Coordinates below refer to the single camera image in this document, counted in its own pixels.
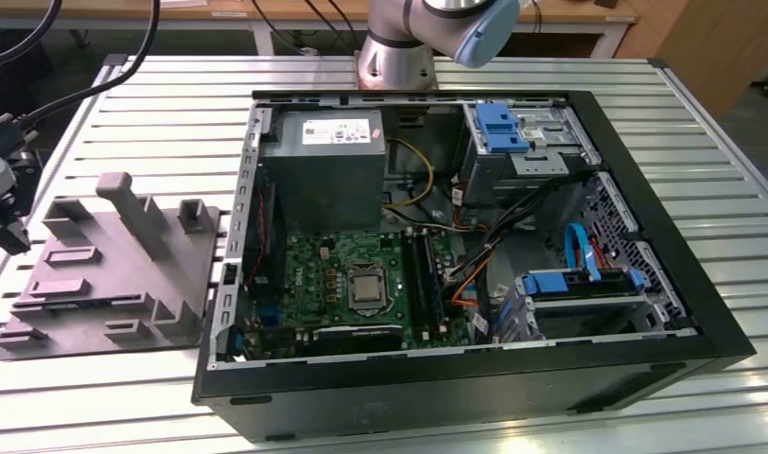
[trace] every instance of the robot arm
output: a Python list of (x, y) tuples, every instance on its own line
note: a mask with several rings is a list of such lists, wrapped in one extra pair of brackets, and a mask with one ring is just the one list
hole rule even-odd
[(31, 249), (20, 217), (31, 213), (42, 165), (27, 144), (35, 132), (24, 132), (11, 115), (0, 116), (0, 248), (10, 254)]
[(361, 88), (430, 88), (433, 48), (463, 66), (481, 67), (500, 53), (518, 16), (520, 0), (371, 0)]

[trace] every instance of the blue plastic tab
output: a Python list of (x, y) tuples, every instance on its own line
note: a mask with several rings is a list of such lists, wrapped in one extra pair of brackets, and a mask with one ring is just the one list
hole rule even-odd
[(536, 278), (536, 284), (538, 284), (538, 290), (542, 293), (566, 293), (570, 291), (562, 272), (534, 272), (532, 276)]
[(522, 137), (520, 120), (504, 103), (477, 104), (477, 125), (489, 153), (526, 153), (530, 144)]
[(488, 151), (492, 153), (524, 153), (529, 150), (529, 144), (518, 134), (490, 134), (488, 136)]
[(480, 129), (492, 134), (509, 134), (517, 131), (520, 120), (513, 116), (504, 103), (477, 104), (477, 123)]
[(528, 275), (522, 278), (524, 283), (524, 293), (528, 295), (534, 295), (538, 293), (538, 284), (536, 284), (536, 279), (532, 275)]
[(634, 284), (637, 291), (641, 291), (645, 288), (645, 275), (640, 270), (632, 268), (632, 270), (628, 271), (628, 276), (632, 278), (632, 283)]

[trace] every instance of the white table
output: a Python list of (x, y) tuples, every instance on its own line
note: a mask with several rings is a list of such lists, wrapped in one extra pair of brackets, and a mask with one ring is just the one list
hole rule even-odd
[[(106, 67), (98, 81), (121, 70)], [(438, 59), (437, 70), (443, 89), (593, 91), (758, 354), (620, 412), (294, 446), (309, 453), (768, 448), (768, 184), (729, 137), (670, 72), (646, 61), (500, 59), (472, 71)], [(46, 172), (34, 219), (58, 196), (106, 209), (91, 199), (95, 178), (115, 170), (134, 175), (135, 192), (155, 194), (159, 205), (202, 198), (229, 210), (253, 90), (353, 86), (349, 58), (149, 58), (125, 86), (83, 103)], [(223, 216), (222, 231), (227, 222)], [(30, 228), (43, 240), (40, 223)], [(0, 323), (27, 282), (22, 267), (38, 254), (38, 244), (27, 255), (0, 254)], [(219, 275), (217, 263), (211, 277)], [(278, 448), (251, 445), (207, 408), (190, 404), (195, 363), (195, 350), (0, 363), (0, 451)]]

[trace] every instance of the slotted aluminum table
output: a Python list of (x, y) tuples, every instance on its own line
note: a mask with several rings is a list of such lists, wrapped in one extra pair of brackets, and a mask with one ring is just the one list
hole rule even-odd
[[(98, 81), (122, 67), (106, 67)], [(435, 428), (287, 445), (251, 445), (190, 404), (197, 351), (0, 363), (0, 451), (682, 452), (768, 449), (768, 183), (666, 69), (646, 61), (437, 62), (445, 89), (592, 90), (758, 354), (621, 412)], [(34, 219), (54, 197), (90, 209), (97, 176), (125, 170), (161, 207), (231, 206), (253, 90), (350, 89), (347, 58), (153, 57), (122, 87), (87, 100), (59, 144)], [(229, 216), (222, 217), (222, 230)], [(47, 236), (0, 254), (0, 323)], [(211, 277), (221, 275), (219, 263)]]

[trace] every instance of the cpu socket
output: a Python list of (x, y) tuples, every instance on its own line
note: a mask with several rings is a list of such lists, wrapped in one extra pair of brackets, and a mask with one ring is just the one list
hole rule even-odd
[(379, 266), (347, 270), (347, 306), (358, 312), (377, 313), (386, 307), (386, 277)]

